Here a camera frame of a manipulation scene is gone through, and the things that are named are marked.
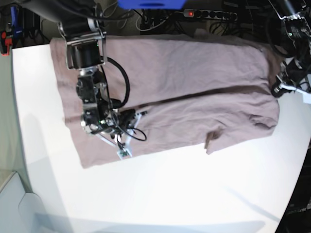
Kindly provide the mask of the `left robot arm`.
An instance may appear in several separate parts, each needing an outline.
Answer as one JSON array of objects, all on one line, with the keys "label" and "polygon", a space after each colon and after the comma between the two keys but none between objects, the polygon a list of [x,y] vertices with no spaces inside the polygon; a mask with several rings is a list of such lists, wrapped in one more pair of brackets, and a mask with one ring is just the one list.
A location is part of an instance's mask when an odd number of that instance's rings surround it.
[{"label": "left robot arm", "polygon": [[[283,61],[276,81],[271,88],[274,97],[280,98],[292,91],[301,94],[311,93],[311,2],[309,0],[271,0],[273,11],[267,17],[265,33],[273,51],[291,61]],[[270,19],[276,14],[282,22],[287,37],[292,41],[295,51],[281,52],[269,35]]]}]

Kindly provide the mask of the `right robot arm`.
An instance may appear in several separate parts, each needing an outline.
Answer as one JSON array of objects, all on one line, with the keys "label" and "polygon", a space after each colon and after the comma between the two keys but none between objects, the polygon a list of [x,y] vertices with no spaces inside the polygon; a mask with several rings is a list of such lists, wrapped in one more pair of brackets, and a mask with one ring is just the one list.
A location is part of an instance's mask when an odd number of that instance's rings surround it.
[{"label": "right robot arm", "polygon": [[[17,3],[58,24],[66,44],[67,67],[79,71],[76,93],[83,104],[84,130],[89,134],[129,134],[135,111],[118,112],[129,99],[129,78],[122,66],[106,55],[101,6],[93,0],[19,0]],[[123,101],[109,94],[103,69],[107,62],[124,78]]]}]

